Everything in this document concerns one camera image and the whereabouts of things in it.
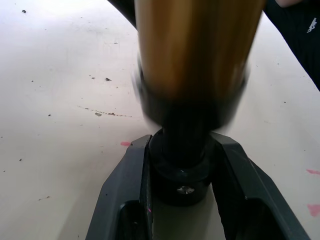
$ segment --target person's arm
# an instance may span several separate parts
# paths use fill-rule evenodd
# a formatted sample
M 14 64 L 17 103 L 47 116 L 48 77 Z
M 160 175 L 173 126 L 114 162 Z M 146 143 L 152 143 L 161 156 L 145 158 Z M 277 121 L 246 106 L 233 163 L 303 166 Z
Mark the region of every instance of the person's arm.
M 286 8 L 286 7 L 290 7 L 292 5 L 298 4 L 303 0 L 275 0 L 275 1 L 280 7 Z

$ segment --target metal tube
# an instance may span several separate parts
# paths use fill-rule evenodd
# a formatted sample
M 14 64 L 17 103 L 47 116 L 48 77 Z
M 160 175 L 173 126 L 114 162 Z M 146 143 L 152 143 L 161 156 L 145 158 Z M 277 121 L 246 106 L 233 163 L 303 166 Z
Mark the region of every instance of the metal tube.
M 170 101 L 226 101 L 243 81 L 264 0 L 136 0 L 145 82 Z

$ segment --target white floor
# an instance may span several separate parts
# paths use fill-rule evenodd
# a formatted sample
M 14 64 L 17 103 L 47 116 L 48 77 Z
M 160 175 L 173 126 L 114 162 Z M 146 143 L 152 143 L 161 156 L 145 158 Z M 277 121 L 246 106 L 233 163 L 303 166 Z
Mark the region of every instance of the white floor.
M 106 0 L 0 3 L 0 239 L 84 240 L 121 142 L 153 133 L 131 84 L 137 32 Z M 237 115 L 221 131 L 272 177 L 316 240 L 320 94 L 265 16 L 250 65 Z M 155 215 L 156 240 L 224 239 L 212 193 L 189 209 L 158 203 Z

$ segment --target white surface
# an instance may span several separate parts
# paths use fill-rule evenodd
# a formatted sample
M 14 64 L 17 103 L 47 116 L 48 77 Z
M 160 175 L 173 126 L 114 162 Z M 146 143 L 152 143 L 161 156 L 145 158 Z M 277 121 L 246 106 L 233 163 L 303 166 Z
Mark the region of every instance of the white surface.
M 152 133 L 131 86 L 137 32 L 105 0 L 2 0 L 0 30 L 0 239 L 84 240 L 120 143 Z M 265 16 L 250 62 L 224 133 L 316 240 L 320 217 L 307 204 L 320 204 L 320 176 L 306 169 L 320 170 L 319 92 Z M 156 204 L 155 214 L 156 239 L 223 239 L 212 193 L 189 209 Z

